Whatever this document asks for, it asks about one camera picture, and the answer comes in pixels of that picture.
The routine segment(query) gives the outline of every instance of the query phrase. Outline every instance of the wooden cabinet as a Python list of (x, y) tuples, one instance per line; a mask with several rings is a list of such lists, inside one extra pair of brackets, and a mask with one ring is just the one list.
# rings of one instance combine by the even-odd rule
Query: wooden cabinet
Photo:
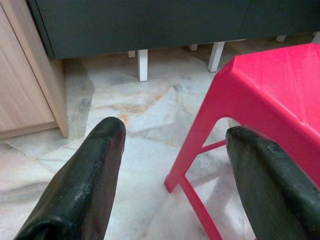
[(0, 3), (0, 138), (56, 127), (66, 136), (62, 69), (48, 60), (26, 3)]

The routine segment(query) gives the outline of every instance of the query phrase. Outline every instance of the white cabinet leg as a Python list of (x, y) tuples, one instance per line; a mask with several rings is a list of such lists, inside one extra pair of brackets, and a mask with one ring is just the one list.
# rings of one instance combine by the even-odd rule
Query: white cabinet leg
[(278, 43), (283, 43), (284, 40), (286, 39), (286, 36), (287, 36), (287, 35), (279, 35), (279, 36), (276, 37), (275, 40), (276, 40)]
[(218, 70), (224, 45), (225, 45), (224, 41), (218, 41), (213, 44), (211, 56), (209, 60), (209, 66), (208, 66), (208, 69), (210, 72), (216, 72)]
[(136, 57), (136, 51), (128, 51), (128, 58), (133, 59)]
[(191, 44), (191, 45), (189, 45), (189, 50), (190, 50), (191, 52), (197, 51), (197, 48), (198, 48), (198, 44)]
[(148, 80), (148, 49), (138, 50), (138, 72), (140, 82)]
[(313, 43), (320, 44), (320, 31), (318, 31), (312, 40)]

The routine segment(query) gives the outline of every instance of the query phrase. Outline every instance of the pink plastic stool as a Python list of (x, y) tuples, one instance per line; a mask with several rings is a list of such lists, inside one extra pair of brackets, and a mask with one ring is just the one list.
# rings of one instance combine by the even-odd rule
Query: pink plastic stool
[(198, 154), (225, 144), (203, 146), (224, 117), (276, 141), (319, 187), (320, 44), (237, 56), (214, 77), (164, 183), (170, 193), (182, 187), (211, 240), (222, 238), (186, 172)]

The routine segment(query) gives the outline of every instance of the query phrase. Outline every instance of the cabinet leg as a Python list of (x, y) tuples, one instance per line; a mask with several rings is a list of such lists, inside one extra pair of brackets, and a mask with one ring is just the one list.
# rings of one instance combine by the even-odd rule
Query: cabinet leg
[(133, 59), (136, 57), (136, 51), (128, 51), (128, 58)]
[(138, 72), (140, 82), (148, 80), (148, 50), (138, 50)]
[(220, 62), (220, 58), (221, 58), (224, 46), (225, 46), (224, 41), (218, 41), (213, 44), (209, 65), (208, 65), (208, 70), (210, 72), (216, 72), (218, 70), (218, 66), (219, 66), (219, 62)]
[(189, 50), (191, 52), (197, 51), (197, 48), (198, 48), (198, 44), (190, 44), (189, 45)]
[(284, 40), (286, 39), (286, 36), (287, 36), (287, 35), (279, 35), (279, 36), (276, 37), (275, 40), (276, 40), (278, 43), (283, 43)]
[(312, 40), (313, 43), (320, 44), (320, 31), (318, 31)]

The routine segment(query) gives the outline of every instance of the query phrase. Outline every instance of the marble floor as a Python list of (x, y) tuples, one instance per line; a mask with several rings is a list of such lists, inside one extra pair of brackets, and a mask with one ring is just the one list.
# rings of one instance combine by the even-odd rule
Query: marble floor
[[(311, 34), (225, 44), (219, 68), (231, 58), (309, 43)], [(0, 239), (11, 240), (54, 174), (90, 130), (115, 116), (127, 137), (110, 222), (109, 240), (207, 240), (182, 190), (164, 180), (215, 73), (207, 70), (212, 44), (150, 49), (148, 81), (138, 82), (137, 59), (126, 53), (64, 61), (69, 137), (58, 129), (0, 141)], [(222, 140), (236, 124), (221, 119), (207, 142)], [(201, 154), (187, 177), (224, 239), (254, 239), (225, 147)]]

